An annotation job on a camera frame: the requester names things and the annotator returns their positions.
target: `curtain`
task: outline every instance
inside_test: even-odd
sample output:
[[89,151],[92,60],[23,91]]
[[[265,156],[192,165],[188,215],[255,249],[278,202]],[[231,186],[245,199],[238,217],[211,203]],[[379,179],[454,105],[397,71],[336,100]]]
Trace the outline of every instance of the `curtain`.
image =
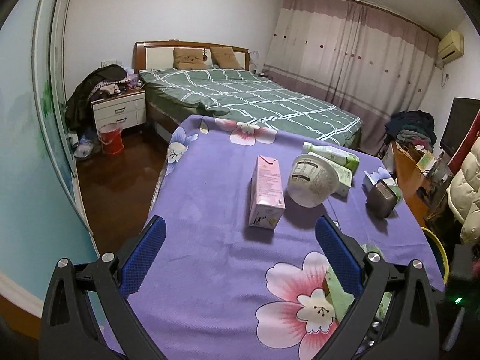
[[362,121],[360,149],[375,154],[385,123],[417,110],[439,40],[380,9],[347,0],[283,0],[264,71]]

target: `wooden headboard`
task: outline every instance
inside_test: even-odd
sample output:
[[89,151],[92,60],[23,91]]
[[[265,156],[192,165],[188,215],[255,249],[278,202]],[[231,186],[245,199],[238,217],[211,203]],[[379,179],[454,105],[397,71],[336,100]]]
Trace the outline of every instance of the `wooden headboard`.
[[232,47],[238,63],[250,69],[250,54],[248,49],[241,47],[225,46],[215,43],[181,42],[180,40],[160,40],[157,42],[137,42],[134,50],[135,71],[143,69],[168,69],[173,67],[174,47],[200,48],[203,49],[203,60],[212,64],[210,47]]

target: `purple tablecloth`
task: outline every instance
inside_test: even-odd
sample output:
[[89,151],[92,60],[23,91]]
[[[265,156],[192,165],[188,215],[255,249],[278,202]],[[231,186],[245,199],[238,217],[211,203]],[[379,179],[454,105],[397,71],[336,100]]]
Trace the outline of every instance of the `purple tablecloth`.
[[[366,210],[362,181],[364,171],[382,166],[375,157],[356,152],[360,166],[346,199],[331,196],[306,209],[285,194],[286,210],[274,233],[246,226],[256,157],[279,160],[286,188],[306,140],[318,144],[195,115],[172,137],[176,144],[150,212],[165,219],[166,241],[142,287],[129,297],[169,360],[311,358],[335,327],[332,319],[325,325],[325,313],[314,320],[300,311],[325,305],[322,283],[315,282],[325,276],[318,268],[324,257],[314,235],[316,219],[325,213],[359,244],[376,245],[388,262],[422,260],[431,284],[443,290],[434,255],[407,205],[401,202],[383,221]],[[275,328],[269,332],[268,326]],[[105,338],[119,350],[108,327]]]

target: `pink carton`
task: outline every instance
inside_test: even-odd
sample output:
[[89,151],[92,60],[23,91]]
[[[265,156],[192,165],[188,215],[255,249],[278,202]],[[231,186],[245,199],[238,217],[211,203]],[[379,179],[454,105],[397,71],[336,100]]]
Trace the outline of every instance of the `pink carton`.
[[278,160],[260,155],[257,157],[255,171],[251,177],[248,224],[274,230],[284,210],[285,201]]

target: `green plaid duvet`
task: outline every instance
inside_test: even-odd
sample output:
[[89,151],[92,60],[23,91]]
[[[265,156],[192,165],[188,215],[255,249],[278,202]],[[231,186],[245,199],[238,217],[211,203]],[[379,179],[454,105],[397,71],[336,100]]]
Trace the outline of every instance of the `green plaid duvet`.
[[348,145],[359,117],[246,70],[141,70],[148,88],[206,115]]

